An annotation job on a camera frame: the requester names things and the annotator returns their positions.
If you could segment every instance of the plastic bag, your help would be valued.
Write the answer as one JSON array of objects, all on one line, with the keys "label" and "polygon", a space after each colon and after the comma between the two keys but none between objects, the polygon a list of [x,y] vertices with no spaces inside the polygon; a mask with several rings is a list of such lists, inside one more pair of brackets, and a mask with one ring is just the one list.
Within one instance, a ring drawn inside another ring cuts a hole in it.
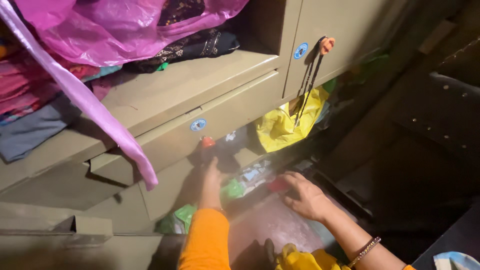
[{"label": "plastic bag", "polygon": [[15,0],[40,38],[65,59],[93,66],[155,56],[166,45],[237,15],[248,0],[204,0],[205,11],[157,26],[166,0]]},{"label": "plastic bag", "polygon": [[20,20],[17,13],[15,13],[8,0],[0,0],[0,16],[28,52],[55,79],[72,103],[100,126],[118,144],[122,151],[137,163],[138,169],[145,179],[147,190],[153,189],[158,184],[158,181],[152,164],[128,130],[110,114],[92,91],[77,79],[75,75],[58,64],[40,46],[32,33],[28,31]]},{"label": "plastic bag", "polygon": [[255,120],[257,135],[265,151],[277,151],[307,137],[327,98],[328,93],[321,86],[312,89],[297,127],[294,127],[296,114],[290,116],[288,113],[288,102]]}]

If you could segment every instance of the bracelet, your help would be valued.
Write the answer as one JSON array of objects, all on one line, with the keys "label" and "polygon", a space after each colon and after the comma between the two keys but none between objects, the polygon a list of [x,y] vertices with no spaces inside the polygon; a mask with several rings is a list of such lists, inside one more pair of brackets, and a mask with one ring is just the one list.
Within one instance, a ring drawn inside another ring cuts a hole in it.
[{"label": "bracelet", "polygon": [[348,264],[348,267],[352,268],[361,258],[363,258],[363,256],[369,253],[370,250],[372,250],[372,248],[376,246],[381,240],[382,239],[380,237],[376,237],[375,239],[373,239],[370,242],[370,244],[368,244],[367,247],[362,252],[360,252],[360,254],[355,259],[353,259],[351,263]]}]

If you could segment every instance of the pink plastic bag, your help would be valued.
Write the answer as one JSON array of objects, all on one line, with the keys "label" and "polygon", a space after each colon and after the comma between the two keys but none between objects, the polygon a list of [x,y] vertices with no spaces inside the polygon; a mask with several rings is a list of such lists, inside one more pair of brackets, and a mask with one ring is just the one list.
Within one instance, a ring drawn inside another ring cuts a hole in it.
[{"label": "pink plastic bag", "polygon": [[15,0],[40,38],[65,59],[93,66],[155,56],[166,45],[237,15],[248,0],[204,0],[202,15],[157,26],[166,0]]},{"label": "pink plastic bag", "polygon": [[15,13],[8,0],[0,0],[0,16],[28,52],[55,79],[72,103],[100,126],[122,151],[137,163],[138,169],[145,179],[147,190],[153,189],[158,181],[152,164],[128,130],[110,114],[107,108],[75,75],[58,64],[40,46]]}]

